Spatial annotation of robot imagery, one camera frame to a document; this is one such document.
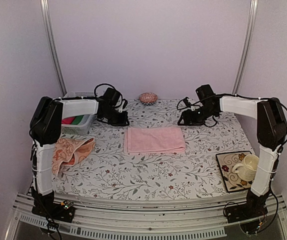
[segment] mug handle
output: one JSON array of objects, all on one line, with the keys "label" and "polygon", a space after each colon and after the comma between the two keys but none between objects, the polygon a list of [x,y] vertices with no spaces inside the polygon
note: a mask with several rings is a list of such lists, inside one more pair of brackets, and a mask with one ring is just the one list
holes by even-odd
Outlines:
[{"label": "mug handle", "polygon": [[239,171],[237,170],[237,168],[239,168],[239,167],[243,167],[244,165],[242,164],[242,163],[237,163],[236,165],[234,165],[233,166],[233,168],[232,168],[232,173],[234,173],[234,174],[237,174],[237,173],[239,173]]}]

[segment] white plastic basket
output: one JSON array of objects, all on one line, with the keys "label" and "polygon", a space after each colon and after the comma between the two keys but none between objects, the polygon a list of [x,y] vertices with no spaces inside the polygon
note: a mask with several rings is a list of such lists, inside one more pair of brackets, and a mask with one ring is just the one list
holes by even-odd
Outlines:
[{"label": "white plastic basket", "polygon": [[[74,98],[74,97],[94,97],[93,92],[82,92],[82,91],[70,91],[64,98]],[[84,115],[80,124],[70,125],[61,124],[61,133],[63,134],[75,134],[75,135],[87,135],[88,131],[96,119],[96,115]]]}]

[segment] white backdrop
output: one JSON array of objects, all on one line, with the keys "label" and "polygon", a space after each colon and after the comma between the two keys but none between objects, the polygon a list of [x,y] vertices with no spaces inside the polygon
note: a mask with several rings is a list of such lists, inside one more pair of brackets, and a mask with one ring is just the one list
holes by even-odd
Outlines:
[{"label": "white backdrop", "polygon": [[127,98],[231,92],[250,1],[52,0],[49,11],[68,91],[111,83]]}]

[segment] orange towel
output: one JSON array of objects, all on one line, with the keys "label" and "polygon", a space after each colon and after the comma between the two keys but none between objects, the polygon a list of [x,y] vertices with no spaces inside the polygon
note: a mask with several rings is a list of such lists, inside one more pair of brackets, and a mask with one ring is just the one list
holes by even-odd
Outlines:
[{"label": "orange towel", "polygon": [[84,160],[94,149],[95,140],[59,138],[52,156],[52,173],[58,176],[61,165],[74,166]]}]

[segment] green cloth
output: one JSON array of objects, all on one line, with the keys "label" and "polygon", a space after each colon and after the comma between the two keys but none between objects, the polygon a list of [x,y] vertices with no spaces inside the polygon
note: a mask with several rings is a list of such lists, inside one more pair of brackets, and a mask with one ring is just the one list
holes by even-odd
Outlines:
[{"label": "green cloth", "polygon": [[72,121],[71,125],[78,125],[82,121],[83,117],[84,115],[76,116]]}]

